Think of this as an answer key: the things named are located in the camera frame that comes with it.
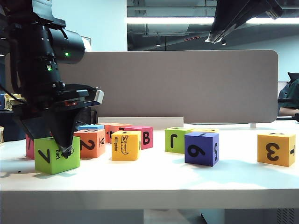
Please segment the fluorescent light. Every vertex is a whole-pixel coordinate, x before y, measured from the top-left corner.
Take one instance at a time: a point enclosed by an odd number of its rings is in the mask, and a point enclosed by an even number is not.
[[[128,17],[127,24],[212,24],[213,17]]]
[[[252,18],[246,23],[250,24],[299,24],[299,18]]]

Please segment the ceiling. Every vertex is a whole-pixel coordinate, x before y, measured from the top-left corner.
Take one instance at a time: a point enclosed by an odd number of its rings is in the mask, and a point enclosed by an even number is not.
[[[299,0],[277,0],[282,17],[299,17]],[[127,0],[127,17],[213,17],[216,0]],[[205,43],[211,25],[128,24],[128,50],[217,49],[221,44]],[[299,35],[299,25],[244,24],[226,37],[230,44]]]

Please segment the green block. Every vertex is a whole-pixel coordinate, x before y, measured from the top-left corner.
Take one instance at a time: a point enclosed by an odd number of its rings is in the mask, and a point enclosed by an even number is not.
[[[57,174],[80,166],[80,138],[73,137],[72,154],[66,159],[61,155],[53,137],[34,139],[35,168]]]
[[[185,153],[185,134],[193,128],[170,127],[165,129],[165,151],[171,153]]]

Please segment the blue block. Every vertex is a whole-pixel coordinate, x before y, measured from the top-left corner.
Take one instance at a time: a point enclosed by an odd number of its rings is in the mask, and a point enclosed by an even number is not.
[[[219,160],[219,134],[191,132],[185,135],[185,162],[214,166]]]
[[[82,125],[78,127],[78,131],[86,129],[105,129],[104,125]]]

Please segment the toy block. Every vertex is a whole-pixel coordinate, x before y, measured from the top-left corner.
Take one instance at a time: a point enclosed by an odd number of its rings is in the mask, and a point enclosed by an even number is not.
[[[4,143],[3,131],[4,127],[0,126],[0,143]]]
[[[112,134],[117,131],[123,131],[125,127],[130,127],[132,125],[130,124],[119,124],[119,123],[114,123],[114,124],[109,124],[106,125],[107,129],[105,128],[106,131],[106,142],[111,143],[111,138]]]
[[[170,127],[165,129],[165,151],[171,153],[185,153],[185,134],[193,128]]]
[[[141,131],[117,131],[112,134],[112,160],[137,160],[141,151]]]
[[[150,126],[130,126],[124,131],[141,131],[141,149],[153,148],[153,127]]]
[[[34,139],[35,168],[47,174],[57,174],[80,166],[80,138],[73,137],[72,154],[62,156],[53,137]]]
[[[218,133],[219,129],[215,128],[194,128],[191,132],[211,132],[211,133]]]
[[[214,166],[219,160],[219,134],[191,132],[185,135],[185,162]]]
[[[26,134],[26,156],[34,160],[34,142],[33,140]]]
[[[295,162],[295,134],[257,135],[257,161],[289,167]]]
[[[105,129],[105,131],[106,131],[106,136],[105,136],[105,141],[106,141],[106,142],[108,142],[108,139],[111,138],[111,137],[110,137],[111,134],[109,133],[109,130],[108,130],[109,125],[115,125],[115,124],[118,124],[118,123],[111,123],[111,122],[108,122],[108,123],[98,123],[98,124],[96,124],[96,125],[103,125],[103,126],[104,126],[104,129]]]
[[[90,129],[105,129],[105,128],[104,125],[82,125],[78,127],[78,131],[90,130]]]
[[[74,136],[80,137],[81,158],[98,158],[105,152],[104,129],[84,129],[74,132]]]

